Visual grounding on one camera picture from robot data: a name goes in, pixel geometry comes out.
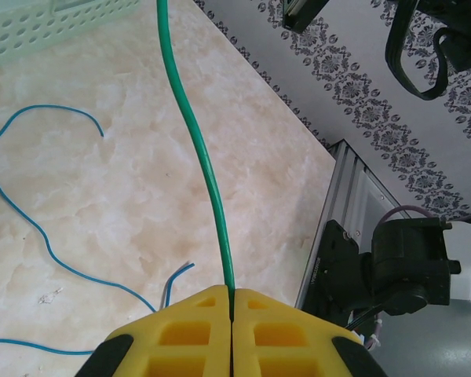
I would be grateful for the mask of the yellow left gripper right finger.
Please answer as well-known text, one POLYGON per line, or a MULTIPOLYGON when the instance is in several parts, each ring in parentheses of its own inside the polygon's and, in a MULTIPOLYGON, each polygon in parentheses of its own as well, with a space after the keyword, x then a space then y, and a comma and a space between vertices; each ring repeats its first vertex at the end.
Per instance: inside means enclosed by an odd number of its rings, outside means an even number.
POLYGON ((353 332, 250 289, 235 291, 234 376, 385 376, 353 332))

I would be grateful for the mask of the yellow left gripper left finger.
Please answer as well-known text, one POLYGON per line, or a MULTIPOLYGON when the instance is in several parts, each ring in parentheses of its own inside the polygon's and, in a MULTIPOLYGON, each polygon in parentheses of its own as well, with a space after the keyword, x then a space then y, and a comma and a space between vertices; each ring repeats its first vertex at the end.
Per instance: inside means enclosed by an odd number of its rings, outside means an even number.
POLYGON ((230 376, 227 287, 209 287, 114 330, 76 375, 230 376))

